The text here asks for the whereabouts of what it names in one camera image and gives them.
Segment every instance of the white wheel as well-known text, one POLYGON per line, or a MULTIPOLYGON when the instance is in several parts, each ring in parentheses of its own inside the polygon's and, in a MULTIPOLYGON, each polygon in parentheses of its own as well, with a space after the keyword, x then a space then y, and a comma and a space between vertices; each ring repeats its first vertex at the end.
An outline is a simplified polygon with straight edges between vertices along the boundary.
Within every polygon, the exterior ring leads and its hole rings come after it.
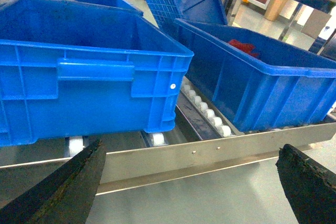
POLYGON ((69 154, 70 157, 76 156, 84 149, 82 136, 73 136, 69 138, 69 154))
POLYGON ((208 109, 208 104, 206 102, 200 102, 197 107, 203 112, 208 109))
POLYGON ((191 89, 191 87, 189 85, 184 85, 183 86, 183 91, 184 92, 188 92, 191 89))
POLYGON ((182 83, 185 85, 190 85, 190 81, 186 77, 183 77, 182 83))
POLYGON ((193 103, 198 107, 198 105, 202 102, 202 98, 199 95, 195 95, 191 98, 193 103))
POLYGON ((217 130, 220 133, 220 135, 223 137, 231 136, 231 129, 227 125, 218 126, 217 130))
POLYGON ((212 109, 206 109, 205 111, 203 111, 203 114, 209 120, 215 117, 215 111, 213 111, 212 109))
POLYGON ((196 92, 195 92, 195 90, 189 90, 189 91, 187 92, 187 94, 188 94, 188 96, 189 96, 190 99, 191 99, 192 97, 196 96, 196 92))
POLYGON ((160 133, 151 133, 150 138, 153 146, 159 146, 164 144, 164 136, 160 133))
POLYGON ((222 119, 217 116, 215 116, 214 118, 211 118, 210 123, 215 127, 223 125, 222 119))

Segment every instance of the red object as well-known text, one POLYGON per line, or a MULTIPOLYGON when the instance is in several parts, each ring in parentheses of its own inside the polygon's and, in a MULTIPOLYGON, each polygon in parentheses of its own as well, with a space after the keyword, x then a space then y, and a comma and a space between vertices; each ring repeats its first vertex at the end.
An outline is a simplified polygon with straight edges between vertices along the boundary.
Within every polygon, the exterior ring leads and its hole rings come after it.
POLYGON ((257 58, 259 56, 258 53, 256 52, 252 52, 252 50, 254 50, 256 47, 253 44, 249 44, 249 43, 241 43, 240 41, 236 40, 236 39, 232 39, 229 41, 229 44, 249 55, 251 55, 254 58, 257 58))

